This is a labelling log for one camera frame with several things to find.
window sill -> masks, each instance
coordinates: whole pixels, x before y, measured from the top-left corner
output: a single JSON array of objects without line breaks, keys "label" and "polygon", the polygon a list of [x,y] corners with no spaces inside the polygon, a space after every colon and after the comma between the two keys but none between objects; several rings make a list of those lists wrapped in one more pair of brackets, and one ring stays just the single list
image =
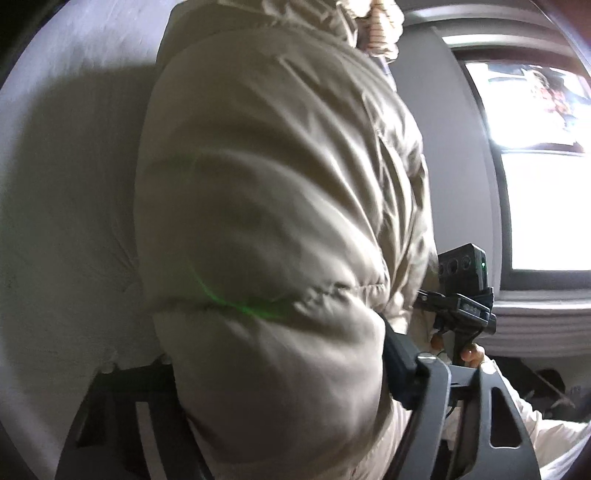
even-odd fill
[{"label": "window sill", "polygon": [[591,315],[591,290],[501,291],[494,312],[498,316]]}]

hand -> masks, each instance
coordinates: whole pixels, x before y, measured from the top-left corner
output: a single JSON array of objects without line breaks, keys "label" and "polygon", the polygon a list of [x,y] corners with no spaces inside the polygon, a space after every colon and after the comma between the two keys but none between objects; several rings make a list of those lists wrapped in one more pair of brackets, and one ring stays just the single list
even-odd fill
[{"label": "hand", "polygon": [[[443,338],[441,335],[436,333],[431,338],[431,348],[436,351],[443,350]],[[462,360],[466,362],[466,366],[470,368],[478,368],[484,361],[484,349],[477,343],[471,343],[462,350]]]}]

person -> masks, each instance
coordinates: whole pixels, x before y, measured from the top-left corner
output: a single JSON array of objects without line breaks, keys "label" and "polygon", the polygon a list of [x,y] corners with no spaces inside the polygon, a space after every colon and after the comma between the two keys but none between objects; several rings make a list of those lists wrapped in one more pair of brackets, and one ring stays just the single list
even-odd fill
[{"label": "person", "polygon": [[188,0],[160,45],[139,271],[216,480],[378,480],[408,421],[379,314],[428,341],[437,254],[418,127],[355,48],[367,17],[395,57],[401,13],[365,3]]}]

window frame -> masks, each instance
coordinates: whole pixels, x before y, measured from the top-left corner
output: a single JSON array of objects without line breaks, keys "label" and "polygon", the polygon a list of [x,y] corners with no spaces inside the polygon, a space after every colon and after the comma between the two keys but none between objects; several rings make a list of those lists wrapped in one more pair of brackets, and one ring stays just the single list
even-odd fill
[{"label": "window frame", "polygon": [[[472,62],[507,61],[513,63],[535,64],[566,70],[583,76],[587,82],[589,75],[582,65],[575,59],[556,53],[527,50],[523,48],[467,48],[455,50],[454,55],[464,73],[466,81],[474,96],[476,106],[480,112],[486,131],[493,158],[496,182],[498,185],[499,201],[501,204],[501,290],[585,290],[591,288],[591,271],[561,271],[561,270],[517,270],[512,266],[512,229],[511,208],[509,206],[509,191],[502,162],[505,151],[518,149],[503,149],[491,137],[484,104],[476,83],[468,71],[466,64]],[[572,152],[569,145],[534,145],[527,150],[543,150],[552,152]]]}]

